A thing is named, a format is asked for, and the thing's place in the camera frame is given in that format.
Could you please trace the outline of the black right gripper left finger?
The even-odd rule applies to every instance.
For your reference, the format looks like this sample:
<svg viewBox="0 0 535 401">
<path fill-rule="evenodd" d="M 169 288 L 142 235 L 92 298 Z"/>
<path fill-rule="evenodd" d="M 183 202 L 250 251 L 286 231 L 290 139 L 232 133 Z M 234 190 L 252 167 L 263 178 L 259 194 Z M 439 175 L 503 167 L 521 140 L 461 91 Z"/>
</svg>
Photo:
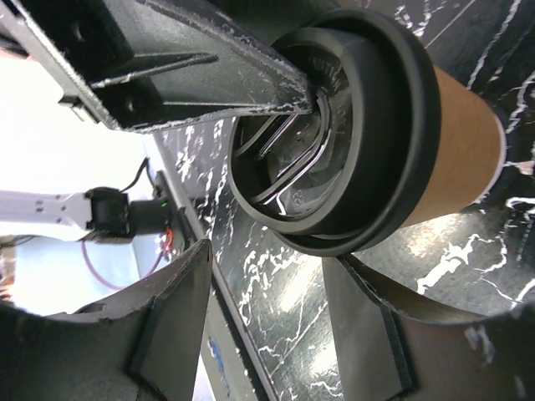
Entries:
<svg viewBox="0 0 535 401">
<path fill-rule="evenodd" d="M 189 400 L 211 285 L 202 239 L 150 276 L 77 312 L 1 307 L 4 400 Z"/>
</svg>

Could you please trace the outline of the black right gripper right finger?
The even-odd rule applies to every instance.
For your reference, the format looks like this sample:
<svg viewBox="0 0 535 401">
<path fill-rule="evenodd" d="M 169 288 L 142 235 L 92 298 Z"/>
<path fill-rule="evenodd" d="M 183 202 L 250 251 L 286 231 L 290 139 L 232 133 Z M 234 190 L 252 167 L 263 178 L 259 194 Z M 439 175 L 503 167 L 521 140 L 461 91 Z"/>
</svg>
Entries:
<svg viewBox="0 0 535 401">
<path fill-rule="evenodd" d="M 532 304 L 485 317 L 351 255 L 324 259 L 323 275 L 345 399 L 533 399 Z"/>
</svg>

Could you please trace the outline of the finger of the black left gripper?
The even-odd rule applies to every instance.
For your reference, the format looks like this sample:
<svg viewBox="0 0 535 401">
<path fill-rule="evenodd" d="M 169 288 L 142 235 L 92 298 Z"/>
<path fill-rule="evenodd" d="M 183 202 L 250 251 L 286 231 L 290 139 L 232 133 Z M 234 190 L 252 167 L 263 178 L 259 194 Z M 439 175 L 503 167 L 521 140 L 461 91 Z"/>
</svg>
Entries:
<svg viewBox="0 0 535 401">
<path fill-rule="evenodd" d="M 4 1 L 1 31 L 57 82 L 62 105 L 109 129 L 312 106 L 303 73 L 207 1 Z"/>
</svg>

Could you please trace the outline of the single black cup lid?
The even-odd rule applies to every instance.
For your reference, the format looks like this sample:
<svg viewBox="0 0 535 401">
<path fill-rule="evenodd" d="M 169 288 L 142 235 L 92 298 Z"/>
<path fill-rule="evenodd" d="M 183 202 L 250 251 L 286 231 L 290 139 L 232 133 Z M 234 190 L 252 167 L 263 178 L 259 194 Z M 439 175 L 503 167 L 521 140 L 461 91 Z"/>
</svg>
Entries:
<svg viewBox="0 0 535 401">
<path fill-rule="evenodd" d="M 392 18 L 336 9 L 273 47 L 310 85 L 310 114 L 240 117 L 228 180 L 242 209 L 302 253 L 361 251 L 399 229 L 423 196 L 441 99 L 420 41 Z"/>
</svg>

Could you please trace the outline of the single brown paper cup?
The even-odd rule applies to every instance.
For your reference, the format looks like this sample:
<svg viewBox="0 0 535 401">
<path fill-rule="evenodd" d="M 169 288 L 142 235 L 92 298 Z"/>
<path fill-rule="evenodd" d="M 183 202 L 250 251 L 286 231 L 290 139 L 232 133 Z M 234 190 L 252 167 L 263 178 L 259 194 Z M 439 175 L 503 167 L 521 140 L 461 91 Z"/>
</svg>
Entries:
<svg viewBox="0 0 535 401">
<path fill-rule="evenodd" d="M 428 185 L 403 228 L 457 213 L 486 194 L 502 173 L 506 137 L 488 102 L 435 67 L 441 137 Z"/>
</svg>

